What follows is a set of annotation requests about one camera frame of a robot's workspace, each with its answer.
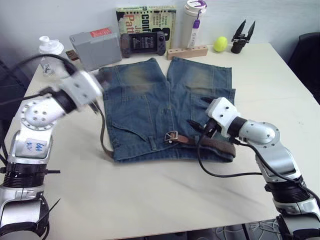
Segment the black chair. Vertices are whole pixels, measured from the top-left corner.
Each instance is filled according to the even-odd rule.
[[[320,32],[299,36],[288,65],[320,104]]]
[[[30,81],[26,75],[18,70],[10,72],[9,68],[0,60],[0,103],[22,98]],[[5,137],[21,102],[0,105],[0,133]]]

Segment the yellow tennis ball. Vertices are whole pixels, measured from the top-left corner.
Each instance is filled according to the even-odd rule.
[[[228,45],[228,40],[224,36],[220,36],[216,39],[213,45],[213,49],[217,52],[222,52],[226,49]]]

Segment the white water bottle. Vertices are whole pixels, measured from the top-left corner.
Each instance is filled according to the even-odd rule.
[[[201,26],[201,17],[207,10],[204,0],[188,0],[183,10],[183,26],[181,48],[190,48],[194,45]]]
[[[67,58],[66,53],[64,52],[64,45],[59,42],[59,40],[50,40],[48,36],[41,36],[39,38],[40,46],[39,53],[40,54],[55,54],[59,55],[63,58]],[[53,74],[57,74],[60,78],[66,78],[69,76],[67,71],[65,71],[64,65],[62,62],[53,57],[43,57],[40,62],[43,75],[45,77],[51,76]]]

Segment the jeans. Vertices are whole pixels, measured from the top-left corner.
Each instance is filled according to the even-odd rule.
[[[103,67],[112,80],[103,94],[106,126],[114,149],[115,162],[160,159],[197,159],[196,146],[164,143],[167,132],[194,138],[187,120],[204,125],[208,103],[201,97],[225,97],[232,103],[231,68],[174,57],[167,78],[157,61]],[[214,138],[223,138],[219,133]],[[204,160],[232,162],[233,156],[213,147],[203,147]]]

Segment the white wall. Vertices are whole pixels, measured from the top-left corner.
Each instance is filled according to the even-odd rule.
[[[179,46],[182,9],[186,0],[0,0],[0,58],[9,66],[38,52],[38,38],[59,39],[66,49],[69,36],[105,26],[117,29],[115,7],[176,5],[174,45]],[[232,35],[247,19],[255,20],[252,43],[270,42],[288,61],[298,36],[320,31],[320,0],[207,0],[202,21],[202,44]],[[32,76],[35,66],[26,67]]]

